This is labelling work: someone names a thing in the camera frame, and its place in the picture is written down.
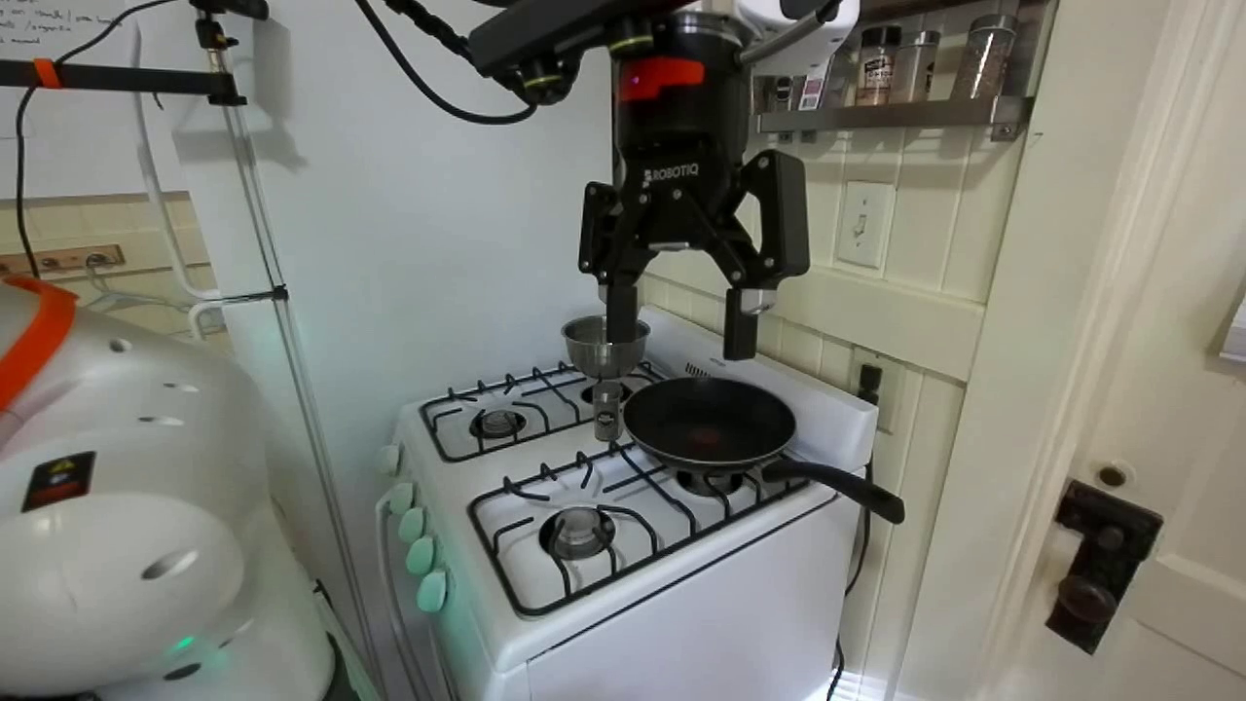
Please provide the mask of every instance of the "frying pan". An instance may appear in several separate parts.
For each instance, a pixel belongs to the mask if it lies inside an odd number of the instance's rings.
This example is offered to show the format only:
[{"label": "frying pan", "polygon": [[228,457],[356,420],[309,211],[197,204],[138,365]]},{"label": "frying pan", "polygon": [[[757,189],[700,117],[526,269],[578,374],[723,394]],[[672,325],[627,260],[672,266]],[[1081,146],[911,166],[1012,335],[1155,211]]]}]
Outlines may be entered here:
[{"label": "frying pan", "polygon": [[728,377],[672,377],[637,391],[623,405],[631,439],[671,473],[762,479],[813,479],[863,510],[902,521],[902,504],[829,462],[794,462],[783,447],[794,439],[794,414],[774,394]]}]

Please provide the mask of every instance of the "metal bracket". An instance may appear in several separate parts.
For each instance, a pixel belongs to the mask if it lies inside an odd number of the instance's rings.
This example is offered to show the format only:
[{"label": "metal bracket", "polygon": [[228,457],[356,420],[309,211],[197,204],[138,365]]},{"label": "metal bracket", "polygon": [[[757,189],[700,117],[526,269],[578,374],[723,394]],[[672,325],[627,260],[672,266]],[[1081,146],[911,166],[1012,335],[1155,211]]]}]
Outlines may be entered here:
[{"label": "metal bracket", "polygon": [[1081,546],[1058,581],[1046,629],[1096,655],[1164,518],[1085,483],[1068,483],[1057,521],[1081,535]]}]

